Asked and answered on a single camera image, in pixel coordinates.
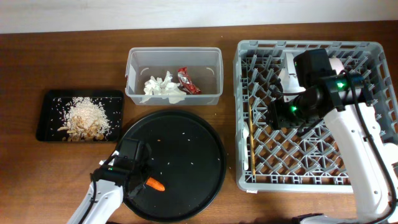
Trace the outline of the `orange carrot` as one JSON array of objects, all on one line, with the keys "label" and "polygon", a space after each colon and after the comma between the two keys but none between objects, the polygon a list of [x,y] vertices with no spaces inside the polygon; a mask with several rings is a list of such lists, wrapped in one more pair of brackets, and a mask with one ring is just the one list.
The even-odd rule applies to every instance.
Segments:
[{"label": "orange carrot", "polygon": [[159,191],[159,192],[164,192],[165,191],[165,186],[163,184],[161,184],[158,180],[155,180],[152,177],[149,177],[146,182],[146,185],[148,185],[149,187],[152,187],[153,189]]}]

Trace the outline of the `wooden chopstick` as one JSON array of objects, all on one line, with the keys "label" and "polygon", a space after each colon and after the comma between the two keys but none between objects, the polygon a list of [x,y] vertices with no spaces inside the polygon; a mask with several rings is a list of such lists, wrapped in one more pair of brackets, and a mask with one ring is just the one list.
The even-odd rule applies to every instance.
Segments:
[{"label": "wooden chopstick", "polygon": [[251,170],[252,175],[255,177],[256,175],[256,166],[255,166],[255,152],[254,152],[254,138],[253,138],[253,130],[252,130],[252,109],[251,104],[248,103],[248,115],[249,115],[249,139],[250,139],[250,147],[251,147]]}]

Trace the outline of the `white plastic fork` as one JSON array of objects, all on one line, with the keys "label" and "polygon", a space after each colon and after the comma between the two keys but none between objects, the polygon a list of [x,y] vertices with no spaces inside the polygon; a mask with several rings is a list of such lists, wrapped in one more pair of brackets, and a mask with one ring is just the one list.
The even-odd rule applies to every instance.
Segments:
[{"label": "white plastic fork", "polygon": [[249,137],[249,126],[247,122],[243,123],[243,151],[244,151],[244,170],[249,169],[249,157],[248,157],[248,140]]}]

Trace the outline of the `rice and food scraps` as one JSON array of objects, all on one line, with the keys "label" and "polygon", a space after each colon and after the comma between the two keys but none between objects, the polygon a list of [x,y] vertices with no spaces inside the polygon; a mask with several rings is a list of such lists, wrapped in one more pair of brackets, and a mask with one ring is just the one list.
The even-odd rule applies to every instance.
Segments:
[{"label": "rice and food scraps", "polygon": [[73,97],[62,114],[63,124],[57,129],[66,134],[62,141],[104,141],[111,129],[104,104],[90,97]]}]

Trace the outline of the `white tissue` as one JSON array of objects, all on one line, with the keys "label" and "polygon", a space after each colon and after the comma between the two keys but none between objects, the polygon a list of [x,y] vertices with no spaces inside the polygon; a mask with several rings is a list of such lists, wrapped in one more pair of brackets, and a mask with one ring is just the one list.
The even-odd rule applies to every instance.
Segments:
[{"label": "white tissue", "polygon": [[185,99],[186,92],[180,89],[181,84],[172,81],[173,75],[167,71],[165,78],[150,77],[144,83],[144,96],[141,103],[145,103],[153,96],[162,96],[162,99],[168,99],[170,104],[176,104]]}]

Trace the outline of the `red snack wrapper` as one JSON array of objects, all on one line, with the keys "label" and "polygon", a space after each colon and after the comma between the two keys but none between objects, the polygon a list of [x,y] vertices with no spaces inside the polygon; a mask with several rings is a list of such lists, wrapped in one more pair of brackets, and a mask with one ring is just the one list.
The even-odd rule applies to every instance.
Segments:
[{"label": "red snack wrapper", "polygon": [[179,68],[177,71],[178,80],[183,89],[191,95],[199,95],[201,90],[192,82],[192,79],[187,74],[187,67]]}]

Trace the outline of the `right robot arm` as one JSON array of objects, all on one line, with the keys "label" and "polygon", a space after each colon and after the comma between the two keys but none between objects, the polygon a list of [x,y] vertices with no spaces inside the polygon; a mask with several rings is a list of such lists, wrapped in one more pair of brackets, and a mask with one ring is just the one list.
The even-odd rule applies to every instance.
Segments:
[{"label": "right robot arm", "polygon": [[330,130],[349,175],[361,223],[397,223],[397,145],[383,142],[371,94],[359,74],[334,69],[298,72],[305,88],[293,100],[275,100],[267,122],[310,131]]}]

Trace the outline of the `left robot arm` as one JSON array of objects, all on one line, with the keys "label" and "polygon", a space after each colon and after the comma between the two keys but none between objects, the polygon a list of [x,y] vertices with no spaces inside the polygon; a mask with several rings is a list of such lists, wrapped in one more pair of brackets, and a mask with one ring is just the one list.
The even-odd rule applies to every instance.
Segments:
[{"label": "left robot arm", "polygon": [[90,174],[90,179],[86,196],[68,223],[106,223],[125,200],[138,196],[146,187],[165,190],[146,167],[114,156]]}]

